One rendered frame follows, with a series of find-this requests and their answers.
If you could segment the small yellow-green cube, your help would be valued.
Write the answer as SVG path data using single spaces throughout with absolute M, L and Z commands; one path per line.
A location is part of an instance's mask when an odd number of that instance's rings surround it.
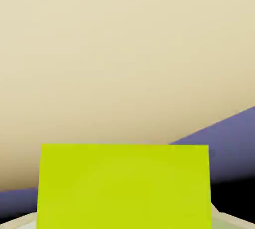
M 36 229 L 212 229 L 209 148 L 44 144 Z

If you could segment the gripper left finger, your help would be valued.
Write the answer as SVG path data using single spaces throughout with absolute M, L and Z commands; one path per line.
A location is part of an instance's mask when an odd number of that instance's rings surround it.
M 36 229 L 37 213 L 30 213 L 0 225 L 0 229 Z

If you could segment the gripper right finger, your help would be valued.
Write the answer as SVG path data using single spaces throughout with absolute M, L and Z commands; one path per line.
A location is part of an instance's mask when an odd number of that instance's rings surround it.
M 212 229 L 255 229 L 255 224 L 219 212 L 213 204 L 211 204 L 211 213 Z

